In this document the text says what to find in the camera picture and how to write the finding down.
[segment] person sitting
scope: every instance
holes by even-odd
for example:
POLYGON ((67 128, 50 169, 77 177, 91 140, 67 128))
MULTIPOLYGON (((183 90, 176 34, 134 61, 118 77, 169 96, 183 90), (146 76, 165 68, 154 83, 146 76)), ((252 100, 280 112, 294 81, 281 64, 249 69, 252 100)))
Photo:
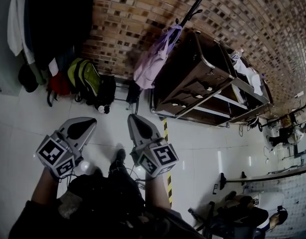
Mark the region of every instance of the person sitting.
POLYGON ((288 217, 287 211, 280 210, 269 217, 268 211, 255 207, 255 201, 252 197, 236 196, 236 191, 230 192, 225 197, 225 201, 236 201, 239 204, 230 208, 220 208, 218 214, 225 216, 229 221, 257 227, 259 234, 261 234, 260 237, 265 235, 266 231, 283 224, 288 217))
POLYGON ((269 137, 267 136, 267 140, 275 147, 279 143, 283 143, 284 145, 296 145, 301 141, 303 136, 306 133, 306 124, 301 127, 299 125, 294 126, 292 132, 290 134, 280 134, 277 137, 269 137))
POLYGON ((104 177, 81 175, 56 199, 59 181, 45 168, 9 238, 173 239, 203 237, 171 210, 163 176, 146 175, 145 201, 120 149, 104 177))

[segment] chair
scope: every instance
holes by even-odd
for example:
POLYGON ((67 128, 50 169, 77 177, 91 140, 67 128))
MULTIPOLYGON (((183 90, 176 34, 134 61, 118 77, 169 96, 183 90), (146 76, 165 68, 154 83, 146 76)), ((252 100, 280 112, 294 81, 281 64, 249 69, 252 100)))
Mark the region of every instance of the chair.
POLYGON ((213 216, 215 203, 210 202, 209 206, 210 211, 206 219, 195 213, 192 208, 188 210, 196 220, 202 222, 202 225, 196 230, 202 230, 205 238, 211 239, 213 235, 224 239, 253 239, 255 237, 256 227, 232 222, 222 214, 213 216))

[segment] white tile floor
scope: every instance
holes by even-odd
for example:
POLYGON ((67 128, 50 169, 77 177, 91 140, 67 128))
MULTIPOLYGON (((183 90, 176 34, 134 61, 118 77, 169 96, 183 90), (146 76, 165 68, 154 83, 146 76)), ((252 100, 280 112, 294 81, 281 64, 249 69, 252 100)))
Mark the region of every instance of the white tile floor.
MULTIPOLYGON (((78 104, 71 98, 59 98, 50 108, 46 102, 47 93, 39 87, 34 93, 22 89, 19 97, 0 95, 0 238, 6 238, 8 231, 19 216, 25 202, 30 199, 40 177, 43 166, 34 155, 46 134, 51 134, 69 118, 93 117, 98 121, 97 128, 89 144, 83 150, 86 161, 99 166, 104 174, 108 173, 110 160, 115 146, 121 143, 127 152, 133 143, 130 140, 126 110, 127 103, 115 101, 108 115, 99 114, 94 108, 78 104)), ((126 93, 117 93, 126 97, 126 93)), ((139 115, 155 123, 163 135, 163 124, 152 115, 144 97, 141 97, 139 115)), ((263 134, 258 129, 247 132, 243 137, 238 134, 238 125, 230 128, 216 128, 197 123, 168 119, 169 142, 173 144, 179 163, 172 169, 173 209, 183 218, 193 223, 187 212, 207 204, 210 200, 220 199, 231 188, 228 185, 216 196, 212 195, 219 173, 226 178, 239 177, 241 171, 247 175, 264 175, 277 170, 277 157, 267 153, 268 164, 263 155, 265 144, 263 134)), ((133 161, 128 155, 126 166, 131 168, 133 161)), ((142 169, 136 170, 139 176, 142 169)), ((66 190, 61 183, 58 195, 66 190)))

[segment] person's arm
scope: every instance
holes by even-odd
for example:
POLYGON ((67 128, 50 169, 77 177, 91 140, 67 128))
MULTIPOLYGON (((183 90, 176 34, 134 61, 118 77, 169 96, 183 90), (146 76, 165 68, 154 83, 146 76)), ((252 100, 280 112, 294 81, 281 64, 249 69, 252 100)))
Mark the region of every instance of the person's arm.
POLYGON ((146 174, 148 180, 145 184, 145 203, 146 206, 160 207, 171 209, 171 204, 168 201, 168 195, 163 183, 163 176, 150 180, 150 176, 146 174))
POLYGON ((59 182, 52 178, 47 168, 44 168, 31 200, 42 205, 53 204, 57 199, 58 186, 59 182))
POLYGON ((33 238, 37 236, 36 231, 44 231, 44 238, 54 236, 58 224, 61 224, 60 216, 54 205, 58 184, 52 178, 49 170, 44 168, 31 201, 27 201, 20 217, 13 225, 9 239, 33 238))

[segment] black pants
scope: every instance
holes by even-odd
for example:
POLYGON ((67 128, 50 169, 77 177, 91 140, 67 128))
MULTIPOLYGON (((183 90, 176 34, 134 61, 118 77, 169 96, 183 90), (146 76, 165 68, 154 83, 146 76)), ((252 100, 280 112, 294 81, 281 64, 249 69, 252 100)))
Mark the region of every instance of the black pants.
POLYGON ((269 137, 272 146, 275 147, 278 143, 288 143, 288 136, 269 137))
POLYGON ((98 169, 92 175, 74 179, 68 190, 82 198, 85 209, 99 210, 99 213, 135 216, 144 211, 145 202, 137 183, 121 161, 111 164, 108 177, 98 169))

